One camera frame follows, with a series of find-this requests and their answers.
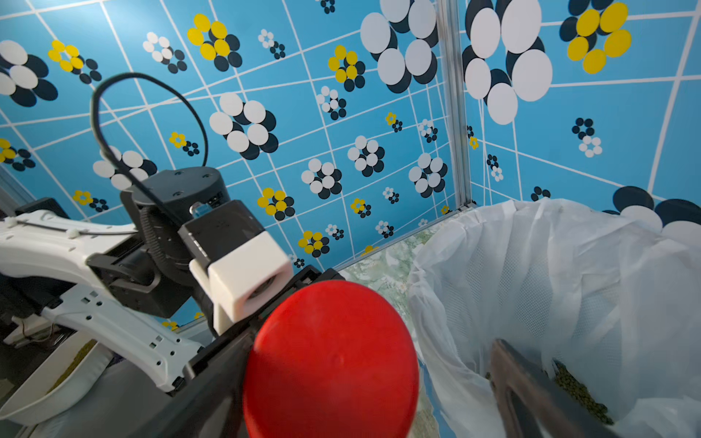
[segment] yellow circle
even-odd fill
[[[346,57],[346,48],[343,46],[336,46],[336,50],[334,51],[334,54],[336,54],[337,58],[342,60]]]
[[[215,21],[212,23],[212,35],[216,36],[219,39],[224,39],[226,38],[226,26],[224,26],[224,23]]]
[[[231,53],[231,48],[229,47],[229,43],[227,43],[223,39],[218,39],[215,41],[215,50],[221,56],[229,56],[229,53]]]
[[[577,33],[581,36],[589,36],[597,31],[599,27],[599,11],[596,9],[589,9],[584,12],[577,20]]]
[[[78,49],[76,48],[76,46],[66,46],[66,53],[68,53],[71,56],[80,55],[80,52],[78,52]]]
[[[65,71],[73,71],[73,64],[70,62],[63,60],[61,61],[61,68],[64,69]]]
[[[346,74],[348,79],[355,79],[358,77],[358,69],[355,68],[355,65],[349,65],[346,69]]]
[[[592,50],[584,58],[584,71],[588,74],[597,74],[606,65],[606,53],[601,49]]]
[[[338,70],[340,66],[341,66],[341,62],[339,61],[339,59],[337,57],[330,57],[329,58],[329,68],[331,69],[331,71]]]
[[[195,27],[197,27],[200,32],[209,32],[210,31],[210,19],[207,18],[206,15],[203,14],[197,14],[195,15]]]
[[[71,65],[73,67],[76,67],[77,69],[82,69],[83,68],[83,60],[79,57],[72,57],[71,58]]]
[[[347,76],[343,70],[341,70],[341,69],[336,70],[336,80],[338,82],[340,82],[340,83],[346,82],[346,79],[347,79]]]
[[[358,54],[353,51],[348,52],[346,55],[346,61],[348,61],[350,65],[355,65],[355,63],[358,62]]]
[[[625,29],[611,33],[604,43],[604,52],[610,57],[619,57],[626,53],[633,42],[633,36]]]
[[[601,30],[613,32],[619,30],[628,19],[628,6],[624,3],[614,3],[601,14]]]
[[[589,41],[584,36],[573,39],[567,47],[567,56],[573,61],[581,61],[589,51]]]
[[[202,43],[205,42],[204,35],[202,35],[202,32],[197,29],[190,29],[187,31],[187,39],[190,40],[190,42],[195,46],[201,46]]]
[[[48,57],[52,61],[61,62],[61,54],[58,53],[56,50],[49,50]]]
[[[212,44],[203,44],[200,46],[200,54],[207,61],[213,61],[217,57],[217,51]]]

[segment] red cap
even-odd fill
[[[251,438],[406,438],[418,361],[402,318],[372,290],[315,283],[270,315],[243,384]]]

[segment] white circle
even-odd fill
[[[0,95],[9,96],[17,90],[15,81],[4,73],[0,72]]]
[[[426,169],[427,167],[429,167],[431,165],[431,156],[428,155],[426,152],[422,153],[418,157],[417,164],[420,168]]]
[[[302,182],[305,184],[311,184],[312,181],[314,181],[314,174],[311,170],[305,170],[302,172]]]
[[[390,43],[390,24],[382,14],[373,12],[362,20],[360,40],[370,53],[382,53]]]
[[[470,96],[477,100],[484,99],[489,93],[491,70],[483,59],[476,57],[470,61],[465,69],[465,86]]]
[[[475,54],[482,59],[492,56],[499,47],[501,26],[499,16],[492,8],[483,8],[472,21],[470,42]]]
[[[426,178],[421,178],[416,182],[416,185],[414,186],[417,192],[423,193],[428,189],[428,180]]]
[[[545,96],[552,85],[550,58],[540,50],[527,50],[516,60],[511,80],[520,98],[535,102]]]
[[[228,114],[217,111],[210,116],[210,127],[219,135],[227,135],[233,129],[233,121]]]
[[[516,117],[519,100],[511,85],[500,82],[489,91],[487,106],[493,121],[499,125],[508,125]]]
[[[39,78],[36,74],[23,65],[13,65],[10,68],[10,77],[17,85],[28,90],[33,89],[39,84]]]
[[[331,163],[324,163],[324,165],[321,166],[321,173],[324,175],[331,175],[335,170],[336,168]]]
[[[437,173],[432,173],[428,175],[428,186],[429,187],[436,187],[440,184],[440,175]]]
[[[322,184],[321,181],[312,181],[311,184],[309,184],[309,190],[311,190],[311,193],[319,194],[323,189],[324,184]]]
[[[243,101],[236,93],[224,93],[219,98],[219,106],[230,116],[238,116],[243,111]]]
[[[385,50],[377,60],[377,73],[380,75],[380,80],[387,85],[395,85],[401,81],[406,69],[402,53],[395,48]]]
[[[377,152],[377,149],[380,149],[380,145],[377,143],[377,140],[370,140],[367,143],[367,151],[370,153],[375,153]]]
[[[238,153],[246,152],[249,146],[248,137],[242,131],[231,131],[226,136],[226,144],[229,145],[232,151]]]
[[[374,153],[369,153],[365,160],[367,161],[368,166],[374,166],[377,164],[379,158],[377,158],[377,155],[375,155]]]
[[[656,233],[662,231],[662,220],[657,213],[642,205],[630,205],[624,208],[620,215],[633,219],[635,222],[638,222]]]
[[[411,182],[417,182],[421,178],[422,174],[423,171],[421,168],[414,166],[409,170],[409,180]]]
[[[701,225],[695,222],[670,222],[662,229],[662,235],[687,245],[701,247]]]
[[[110,178],[114,175],[114,167],[107,161],[95,161],[93,163],[93,172],[95,172],[98,177]]]
[[[321,170],[321,161],[319,161],[318,158],[309,160],[309,170],[312,172],[319,172]]]
[[[442,158],[438,157],[435,160],[431,161],[431,172],[440,172],[440,170],[443,168],[443,160]]]
[[[129,181],[129,179],[121,173],[114,175],[109,179],[109,181],[112,183],[114,188],[118,190],[128,189],[131,186],[131,181]]]
[[[543,14],[538,0],[513,0],[501,18],[501,39],[511,53],[523,53],[538,38]]]
[[[251,123],[261,123],[265,120],[265,107],[261,102],[249,100],[243,107],[243,115]]]
[[[144,181],[146,178],[149,177],[149,174],[146,173],[146,170],[139,169],[138,167],[135,169],[129,169],[129,173],[134,175],[139,181]]]
[[[409,9],[409,28],[416,38],[427,38],[436,27],[436,10],[429,0],[416,0]]]
[[[358,135],[355,138],[355,147],[357,147],[358,149],[365,148],[366,144],[367,144],[367,138],[365,138],[364,136]]]
[[[365,161],[365,158],[361,157],[361,158],[355,160],[355,169],[356,170],[359,170],[362,172],[363,170],[365,170],[366,167],[367,167],[367,161]]]
[[[326,177],[323,177],[323,178],[322,178],[321,184],[322,184],[326,189],[330,189],[330,188],[332,188],[332,187],[334,186],[334,184],[336,184],[336,180],[335,180],[333,177],[326,176]]]
[[[136,151],[126,151],[122,154],[122,161],[129,167],[141,167],[144,164],[144,157]]]
[[[358,148],[350,148],[348,150],[348,159],[355,161],[358,159],[358,157],[360,157],[360,151]]]
[[[380,0],[382,15],[393,23],[399,23],[405,19],[410,6],[410,0]]]
[[[268,130],[263,125],[253,123],[246,131],[248,139],[257,146],[263,146],[268,141]]]
[[[0,43],[0,55],[5,58],[5,61],[14,65],[22,65],[29,59],[25,48],[8,39]]]
[[[414,76],[426,73],[431,66],[431,53],[431,47],[423,39],[413,40],[404,54],[409,73]]]

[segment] black cable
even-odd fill
[[[93,93],[93,98],[90,101],[90,126],[93,129],[93,134],[95,134],[95,139],[97,140],[97,143],[100,145],[100,149],[102,150],[102,153],[104,156],[107,158],[107,160],[112,163],[112,165],[116,168],[119,169],[129,181],[137,187],[148,199],[153,201],[153,203],[166,215],[168,218],[176,225],[176,226],[181,226],[183,222],[178,219],[177,215],[168,207],[163,204],[163,202],[158,199],[156,195],[154,195],[139,179],[137,179],[129,170],[129,167],[122,163],[121,161],[117,160],[117,157],[114,155],[112,150],[107,146],[107,141],[104,139],[104,135],[102,135],[102,128],[100,127],[100,98],[102,97],[102,94],[107,90],[108,87],[111,85],[124,81],[125,79],[131,79],[131,78],[140,78],[140,79],[146,79],[149,82],[155,83],[156,85],[165,88],[166,90],[170,91],[172,94],[174,94],[178,99],[180,99],[185,106],[190,110],[193,116],[195,116],[195,119],[197,120],[197,124],[199,124],[200,129],[202,130],[202,136],[204,137],[205,140],[205,153],[204,153],[204,158],[202,161],[202,166],[207,165],[207,155],[209,154],[210,150],[210,145],[209,141],[207,140],[207,132],[205,131],[205,126],[202,124],[202,120],[200,119],[200,116],[197,115],[197,112],[195,109],[190,105],[190,102],[185,99],[183,95],[181,95],[179,92],[175,91],[173,87],[170,87],[169,85],[159,81],[158,79],[154,78],[153,76],[149,76],[147,74],[143,73],[135,73],[135,72],[130,72],[130,73],[122,73],[118,74],[116,76],[112,76],[111,78],[107,79],[105,82],[101,83],[100,86],[98,86],[95,89],[95,92]]]

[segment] black circle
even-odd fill
[[[215,58],[215,67],[219,71],[226,71],[229,69],[229,62],[226,60],[225,57],[218,55]]]

